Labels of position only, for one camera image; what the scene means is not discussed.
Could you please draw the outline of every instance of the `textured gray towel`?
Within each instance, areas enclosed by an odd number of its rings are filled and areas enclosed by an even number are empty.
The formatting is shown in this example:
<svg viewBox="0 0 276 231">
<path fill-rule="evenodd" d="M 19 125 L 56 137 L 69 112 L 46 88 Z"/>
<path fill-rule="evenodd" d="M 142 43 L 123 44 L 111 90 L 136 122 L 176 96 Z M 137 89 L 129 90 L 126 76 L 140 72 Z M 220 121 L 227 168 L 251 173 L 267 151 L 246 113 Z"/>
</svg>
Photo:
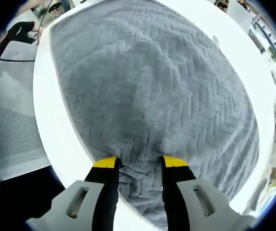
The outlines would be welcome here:
<svg viewBox="0 0 276 231">
<path fill-rule="evenodd" d="M 252 172 L 257 122 L 219 48 L 147 0 L 104 1 L 58 23 L 51 51 L 76 130 L 96 160 L 122 159 L 121 195 L 166 228 L 163 153 L 231 199 Z"/>
</svg>

